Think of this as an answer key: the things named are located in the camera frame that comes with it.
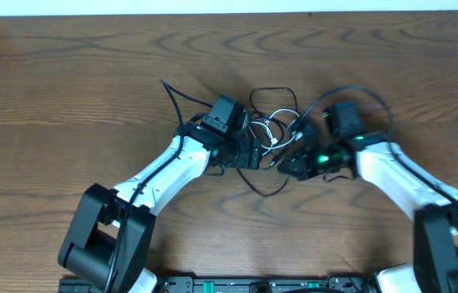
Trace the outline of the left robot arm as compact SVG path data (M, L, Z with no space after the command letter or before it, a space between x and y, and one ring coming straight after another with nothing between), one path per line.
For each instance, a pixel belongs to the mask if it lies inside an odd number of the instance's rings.
M168 148L141 172L83 193L59 265L102 292L155 291L159 280L146 262L156 217L211 166L257 169L262 151L250 126L250 110L226 95L208 113L180 120Z

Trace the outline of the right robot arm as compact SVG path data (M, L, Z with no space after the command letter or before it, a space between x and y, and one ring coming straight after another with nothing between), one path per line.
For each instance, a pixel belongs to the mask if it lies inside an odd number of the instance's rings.
M332 143L322 146L305 120L298 122L306 147L285 158L280 173L305 181L344 168L381 190L413 223L413 261L373 275L363 292L458 292L458 189L409 159L383 133L369 132L357 106L326 107Z

